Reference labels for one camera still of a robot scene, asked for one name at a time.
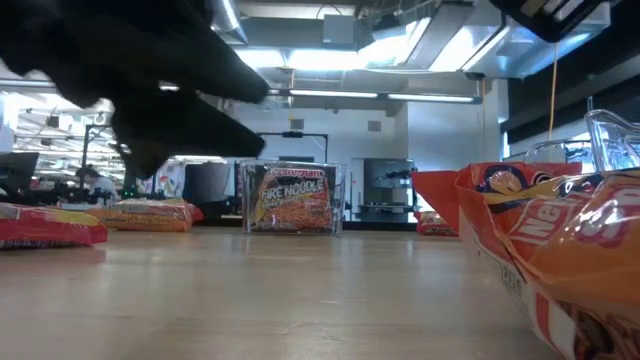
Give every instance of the wooden table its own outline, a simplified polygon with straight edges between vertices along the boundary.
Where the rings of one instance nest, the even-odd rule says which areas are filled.
[[[195,228],[4,252],[0,359],[556,359],[463,249]]]

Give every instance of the desk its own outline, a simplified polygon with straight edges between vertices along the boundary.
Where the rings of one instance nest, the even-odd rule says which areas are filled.
[[[0,253],[0,358],[556,359],[449,239],[194,228]]]

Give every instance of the computer monitor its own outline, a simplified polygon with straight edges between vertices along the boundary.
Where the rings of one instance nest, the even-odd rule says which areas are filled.
[[[12,192],[29,190],[39,153],[0,154],[0,185]]]

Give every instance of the black glove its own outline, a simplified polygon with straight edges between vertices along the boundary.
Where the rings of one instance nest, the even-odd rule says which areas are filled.
[[[142,177],[172,155],[255,157],[264,141],[196,93],[258,103],[269,89],[212,18],[204,0],[0,0],[0,58],[78,106],[110,99],[117,149]]]

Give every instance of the person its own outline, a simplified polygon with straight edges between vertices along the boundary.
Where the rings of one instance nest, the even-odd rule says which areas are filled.
[[[90,195],[94,194],[97,189],[103,193],[110,193],[111,199],[106,202],[107,205],[114,203],[118,199],[118,193],[113,182],[109,178],[100,175],[96,170],[90,167],[81,168],[76,171],[76,176],[89,185]]]

